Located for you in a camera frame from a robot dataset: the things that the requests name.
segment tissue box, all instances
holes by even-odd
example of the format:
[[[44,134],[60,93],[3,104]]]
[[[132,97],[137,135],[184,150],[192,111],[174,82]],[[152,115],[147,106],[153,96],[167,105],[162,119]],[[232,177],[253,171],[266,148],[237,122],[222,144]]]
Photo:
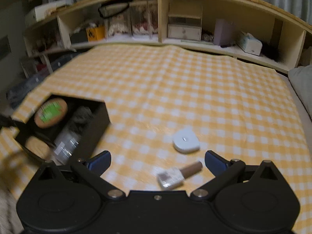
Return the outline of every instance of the tissue box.
[[[237,45],[243,49],[245,53],[260,55],[262,43],[250,33],[240,32],[237,40]]]

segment wall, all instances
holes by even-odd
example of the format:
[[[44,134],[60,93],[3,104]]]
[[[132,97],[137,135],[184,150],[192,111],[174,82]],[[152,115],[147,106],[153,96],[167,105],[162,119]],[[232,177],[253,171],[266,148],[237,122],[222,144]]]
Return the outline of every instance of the wall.
[[[11,53],[0,60],[0,92],[21,81],[23,70],[19,58],[25,56],[26,51],[24,29],[25,19],[21,1],[0,11],[0,38],[7,35],[11,47]]]

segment cork coaster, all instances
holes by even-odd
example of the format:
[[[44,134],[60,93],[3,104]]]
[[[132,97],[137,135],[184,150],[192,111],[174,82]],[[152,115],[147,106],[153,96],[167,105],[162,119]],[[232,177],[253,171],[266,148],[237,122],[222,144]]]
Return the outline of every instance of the cork coaster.
[[[45,102],[35,114],[35,123],[45,129],[60,122],[67,113],[67,104],[61,98],[53,98]]]
[[[50,158],[51,150],[49,146],[34,136],[27,139],[25,147],[44,160]]]

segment open black box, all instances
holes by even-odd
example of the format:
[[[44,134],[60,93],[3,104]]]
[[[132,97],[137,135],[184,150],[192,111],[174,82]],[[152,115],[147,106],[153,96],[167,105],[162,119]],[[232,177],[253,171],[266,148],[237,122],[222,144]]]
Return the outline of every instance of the open black box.
[[[67,164],[77,161],[77,159],[89,159],[96,148],[96,145],[100,141],[102,135],[106,131],[108,125],[110,124],[110,118],[108,116],[107,108],[104,102],[98,102],[94,100],[87,100],[81,98],[51,95],[46,101],[53,98],[61,98],[65,100],[68,106],[68,111],[65,117],[57,124],[52,127],[42,129],[35,124],[35,113],[30,117],[28,122],[19,127],[20,132],[16,136],[15,140],[21,145],[21,147],[30,155],[34,155],[29,149],[25,147],[26,141],[29,137],[35,136],[41,139],[49,146],[55,146],[54,140],[62,129],[66,126],[67,122],[73,116],[74,112],[80,106],[89,107],[91,112],[94,114],[93,119],[89,122],[86,129],[82,133],[82,137],[79,140],[77,148],[74,150],[72,156],[69,158]]]

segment gray pillow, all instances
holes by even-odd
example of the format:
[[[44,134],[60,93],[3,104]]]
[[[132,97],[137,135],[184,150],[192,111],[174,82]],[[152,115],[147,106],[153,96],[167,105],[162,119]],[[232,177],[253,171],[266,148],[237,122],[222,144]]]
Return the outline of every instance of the gray pillow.
[[[312,65],[291,69],[288,78],[312,119]]]

